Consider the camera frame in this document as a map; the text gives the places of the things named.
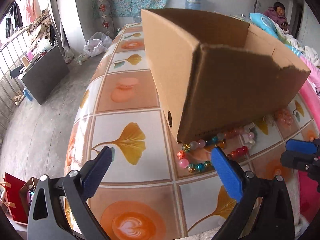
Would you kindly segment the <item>white fluffy towel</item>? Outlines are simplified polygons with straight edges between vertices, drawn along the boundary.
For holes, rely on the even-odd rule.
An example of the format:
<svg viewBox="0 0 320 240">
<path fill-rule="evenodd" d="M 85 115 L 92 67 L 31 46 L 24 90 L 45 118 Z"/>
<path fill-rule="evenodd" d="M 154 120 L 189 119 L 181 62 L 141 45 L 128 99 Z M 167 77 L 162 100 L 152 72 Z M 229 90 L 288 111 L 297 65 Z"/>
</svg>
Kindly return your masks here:
<svg viewBox="0 0 320 240">
<path fill-rule="evenodd" d="M 294 222 L 295 222 L 295 239 L 298 239 L 305 229 L 308 226 L 308 222 L 305 218 L 300 214 L 300 185 L 299 185 L 299 178 L 298 173 L 295 173 L 293 178 L 286 183 L 287 190 L 289 192 L 289 197 L 291 200 Z M 193 236 L 188 237 L 188 239 L 210 239 L 213 237 L 218 230 L 221 228 L 222 224 L 226 220 L 224 218 L 220 219 L 219 225 L 215 228 L 205 231 L 203 233 L 199 233 Z"/>
</svg>

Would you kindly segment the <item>red gift bag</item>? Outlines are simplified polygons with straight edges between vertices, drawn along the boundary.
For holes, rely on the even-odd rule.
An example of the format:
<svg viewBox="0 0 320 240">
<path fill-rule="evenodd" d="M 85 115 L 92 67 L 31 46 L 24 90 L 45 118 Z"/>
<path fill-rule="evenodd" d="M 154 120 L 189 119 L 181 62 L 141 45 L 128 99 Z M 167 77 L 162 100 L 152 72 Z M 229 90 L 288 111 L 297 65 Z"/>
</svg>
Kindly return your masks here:
<svg viewBox="0 0 320 240">
<path fill-rule="evenodd" d="M 13 221 L 20 224 L 28 223 L 31 202 L 38 181 L 35 177 L 23 181 L 8 173 L 5 174 L 1 186 L 5 189 L 6 199 L 1 197 L 1 203 L 8 207 Z"/>
</svg>

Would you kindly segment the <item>brown cardboard box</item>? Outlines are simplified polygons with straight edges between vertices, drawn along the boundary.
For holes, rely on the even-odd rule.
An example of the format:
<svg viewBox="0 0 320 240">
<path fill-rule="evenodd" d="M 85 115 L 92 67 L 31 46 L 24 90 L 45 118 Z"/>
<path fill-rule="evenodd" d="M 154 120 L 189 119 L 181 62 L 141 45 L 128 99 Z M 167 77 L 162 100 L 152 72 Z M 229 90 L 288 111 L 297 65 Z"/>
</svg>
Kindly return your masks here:
<svg viewBox="0 0 320 240">
<path fill-rule="evenodd" d="M 310 69 L 256 25 L 213 12 L 142 10 L 145 54 L 172 135 L 189 143 L 286 107 Z"/>
</svg>

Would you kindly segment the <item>dark grey cabinet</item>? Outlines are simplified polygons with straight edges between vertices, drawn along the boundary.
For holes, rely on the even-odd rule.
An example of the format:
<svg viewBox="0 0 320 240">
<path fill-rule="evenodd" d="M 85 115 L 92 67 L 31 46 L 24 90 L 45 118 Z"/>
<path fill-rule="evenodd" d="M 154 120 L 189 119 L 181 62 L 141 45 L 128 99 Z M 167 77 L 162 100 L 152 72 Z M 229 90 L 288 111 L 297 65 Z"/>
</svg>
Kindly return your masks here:
<svg viewBox="0 0 320 240">
<path fill-rule="evenodd" d="M 45 103 L 53 89 L 69 74 L 58 45 L 32 63 L 25 73 L 18 76 L 24 88 L 40 105 Z"/>
</svg>

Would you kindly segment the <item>turquoise pillow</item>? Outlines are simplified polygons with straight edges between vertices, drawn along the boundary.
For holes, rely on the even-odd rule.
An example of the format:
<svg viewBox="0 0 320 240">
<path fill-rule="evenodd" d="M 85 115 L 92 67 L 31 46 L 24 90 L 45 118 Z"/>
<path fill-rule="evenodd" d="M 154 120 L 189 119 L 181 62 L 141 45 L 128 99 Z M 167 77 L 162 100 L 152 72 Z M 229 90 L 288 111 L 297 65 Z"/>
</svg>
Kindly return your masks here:
<svg viewBox="0 0 320 240">
<path fill-rule="evenodd" d="M 286 34 L 283 29 L 281 29 L 280 25 L 269 17 L 261 13 L 250 13 L 249 18 L 254 25 L 283 42 L 283 44 L 285 44 L 285 46 L 287 46 L 287 48 L 294 52 L 298 57 L 304 54 L 304 49 L 298 40 L 292 35 Z"/>
</svg>

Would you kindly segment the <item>person in purple jacket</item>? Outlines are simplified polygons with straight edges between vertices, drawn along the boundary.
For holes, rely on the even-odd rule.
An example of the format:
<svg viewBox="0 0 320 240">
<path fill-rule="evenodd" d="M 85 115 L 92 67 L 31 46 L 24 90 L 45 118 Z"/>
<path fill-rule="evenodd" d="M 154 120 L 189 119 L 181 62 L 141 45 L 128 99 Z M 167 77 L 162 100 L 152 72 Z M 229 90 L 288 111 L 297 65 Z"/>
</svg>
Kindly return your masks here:
<svg viewBox="0 0 320 240">
<path fill-rule="evenodd" d="M 272 7 L 269 7 L 263 12 L 263 15 L 278 24 L 285 34 L 291 34 L 289 30 L 289 24 L 285 16 L 285 7 L 282 3 L 275 2 Z"/>
</svg>

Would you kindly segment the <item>white plastic bag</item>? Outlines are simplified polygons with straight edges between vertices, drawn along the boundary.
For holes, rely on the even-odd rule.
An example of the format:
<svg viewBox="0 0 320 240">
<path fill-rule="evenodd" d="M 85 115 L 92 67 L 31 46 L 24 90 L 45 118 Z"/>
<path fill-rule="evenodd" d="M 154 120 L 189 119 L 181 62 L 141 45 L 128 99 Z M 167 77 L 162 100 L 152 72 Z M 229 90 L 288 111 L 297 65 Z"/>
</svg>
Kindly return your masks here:
<svg viewBox="0 0 320 240">
<path fill-rule="evenodd" d="M 89 57 L 95 57 L 101 53 L 106 52 L 112 41 L 112 38 L 110 38 L 106 34 L 96 32 L 84 45 L 84 53 Z"/>
</svg>

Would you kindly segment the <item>blue water jug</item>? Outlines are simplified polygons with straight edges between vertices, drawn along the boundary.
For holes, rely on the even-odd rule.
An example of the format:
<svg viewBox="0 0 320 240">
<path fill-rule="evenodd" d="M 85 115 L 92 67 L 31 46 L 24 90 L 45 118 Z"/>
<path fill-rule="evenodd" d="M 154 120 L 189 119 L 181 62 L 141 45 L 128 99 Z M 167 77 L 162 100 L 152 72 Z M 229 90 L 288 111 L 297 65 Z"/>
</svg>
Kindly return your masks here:
<svg viewBox="0 0 320 240">
<path fill-rule="evenodd" d="M 200 10 L 201 0 L 185 0 L 185 9 Z"/>
</svg>

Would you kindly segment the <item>patterned hanging cloth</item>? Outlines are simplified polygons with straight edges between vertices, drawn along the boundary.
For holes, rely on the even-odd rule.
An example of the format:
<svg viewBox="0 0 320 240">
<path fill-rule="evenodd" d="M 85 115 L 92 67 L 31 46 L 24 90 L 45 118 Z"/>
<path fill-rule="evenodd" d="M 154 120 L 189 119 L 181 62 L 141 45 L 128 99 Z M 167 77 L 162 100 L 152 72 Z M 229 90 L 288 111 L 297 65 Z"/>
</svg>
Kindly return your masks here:
<svg viewBox="0 0 320 240">
<path fill-rule="evenodd" d="M 99 28 L 110 38 L 114 39 L 116 31 L 112 17 L 112 0 L 98 0 L 97 9 L 99 15 Z"/>
</svg>

